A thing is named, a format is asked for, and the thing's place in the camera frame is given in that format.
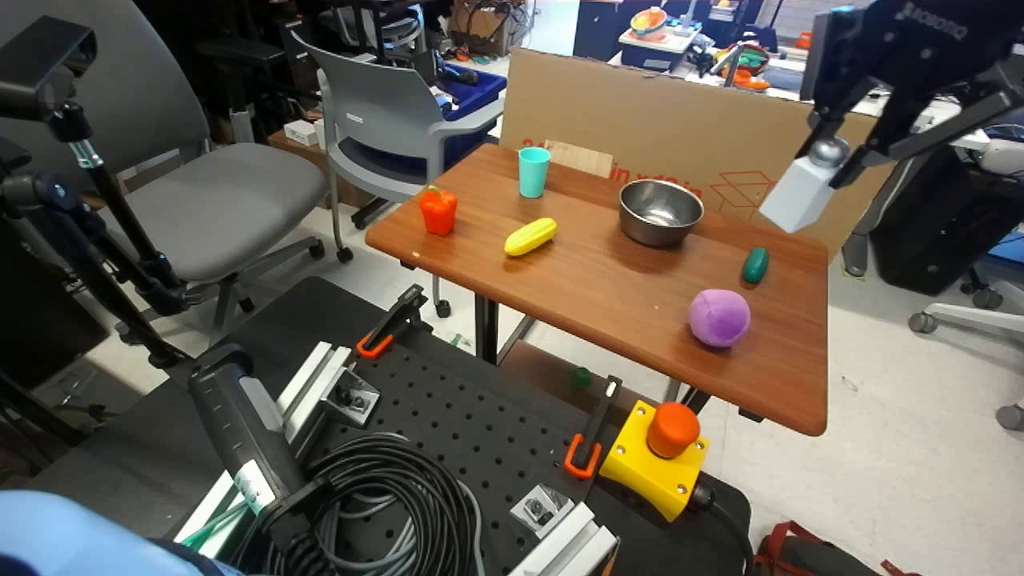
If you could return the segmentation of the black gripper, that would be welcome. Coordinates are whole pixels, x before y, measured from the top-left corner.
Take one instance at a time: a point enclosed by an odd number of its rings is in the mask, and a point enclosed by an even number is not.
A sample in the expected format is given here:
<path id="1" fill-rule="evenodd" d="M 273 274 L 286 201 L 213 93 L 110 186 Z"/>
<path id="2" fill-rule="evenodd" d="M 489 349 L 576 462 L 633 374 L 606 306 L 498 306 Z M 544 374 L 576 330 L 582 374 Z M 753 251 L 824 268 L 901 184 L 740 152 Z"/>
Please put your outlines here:
<path id="1" fill-rule="evenodd" d="M 808 138 L 831 138 L 873 86 L 887 86 L 894 98 L 920 104 L 971 79 L 1010 54 L 1019 26 L 1019 0 L 870 0 L 819 12 L 803 75 L 803 95 L 812 104 Z M 887 131 L 887 122 L 875 122 L 827 186 L 846 189 L 867 166 L 937 148 L 952 148 L 994 176 L 1018 176 L 1019 143 L 990 134 L 992 122 L 1018 108 L 1019 98 L 999 91 L 968 105 L 934 98 L 906 131 Z"/>

